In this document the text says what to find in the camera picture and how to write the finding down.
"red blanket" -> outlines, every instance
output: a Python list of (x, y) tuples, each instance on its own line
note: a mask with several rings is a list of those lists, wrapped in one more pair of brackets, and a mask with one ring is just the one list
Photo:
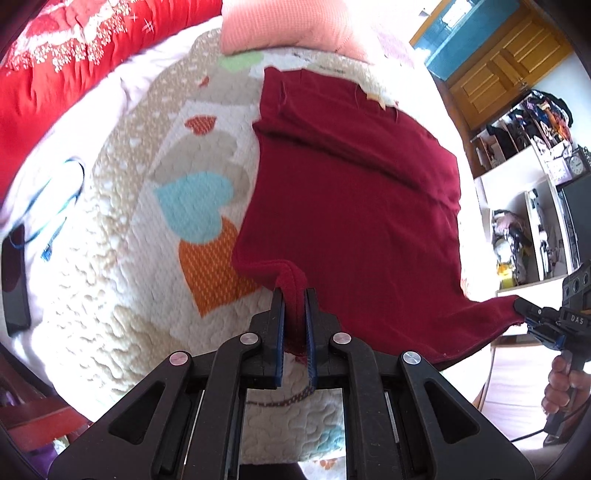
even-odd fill
[(261, 159), (233, 265), (281, 287), (292, 352), (304, 351), (308, 286), (345, 332), (433, 364), (522, 322), (515, 297), (464, 296), (456, 157), (411, 117), (347, 80), (267, 68), (253, 127)]

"bed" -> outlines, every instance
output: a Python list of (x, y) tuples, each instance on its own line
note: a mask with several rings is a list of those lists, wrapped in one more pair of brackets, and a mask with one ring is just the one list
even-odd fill
[[(268, 308), (271, 293), (229, 268), (256, 178), (251, 123), (266, 66), (346, 77), (427, 128), (458, 161), (462, 288), (482, 301), (498, 286), (462, 140), (412, 52), (376, 66), (294, 47), (226, 57), (221, 23), (217, 17), (188, 28), (117, 67), (45, 134), (2, 207), (4, 237), (47, 179), (49, 199), (78, 188), (79, 168), (65, 159), (84, 167), (82, 195), (67, 212), (51, 261), (40, 258), (46, 239), (25, 252), (33, 326), (10, 338), (2, 322), (0, 340), (90, 420), (170, 352), (215, 350)], [(196, 181), (215, 191), (214, 201), (195, 204), (182, 178), (203, 170), (213, 174)], [(42, 202), (27, 226), (55, 211), (54, 201)], [(184, 221), (187, 215), (194, 221)], [(472, 401), (490, 363), (485, 348), (444, 374)], [(305, 366), (286, 354), (284, 386), (249, 393), (243, 462), (344, 454), (339, 392), (310, 394), (306, 386)]]

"red heart pattern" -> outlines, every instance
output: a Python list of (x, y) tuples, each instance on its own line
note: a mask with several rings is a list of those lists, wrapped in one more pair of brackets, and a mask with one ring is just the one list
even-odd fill
[(198, 115), (185, 122), (185, 127), (193, 130), (195, 135), (207, 135), (213, 130), (217, 117), (209, 115)]

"screw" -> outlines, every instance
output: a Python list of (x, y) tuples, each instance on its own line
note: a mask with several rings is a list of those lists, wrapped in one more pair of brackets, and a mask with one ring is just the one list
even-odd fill
[(189, 356), (185, 352), (174, 352), (168, 359), (175, 367), (184, 365), (189, 360)]
[(240, 342), (244, 345), (254, 345), (258, 342), (258, 335), (252, 332), (243, 333), (240, 336)]
[(338, 343), (339, 345), (346, 345), (351, 341), (351, 335), (345, 332), (335, 333), (333, 335), (333, 340), (335, 341), (335, 343)]
[(409, 365), (417, 365), (421, 362), (421, 356), (417, 352), (405, 352), (402, 360)]

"wooden door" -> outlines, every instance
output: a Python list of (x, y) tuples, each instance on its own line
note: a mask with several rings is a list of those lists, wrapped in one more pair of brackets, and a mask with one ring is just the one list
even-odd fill
[(481, 58), (465, 74), (450, 78), (450, 92), (471, 129), (503, 114), (572, 51), (562, 34), (535, 13), (520, 14), (522, 19), (490, 50), (476, 52)]

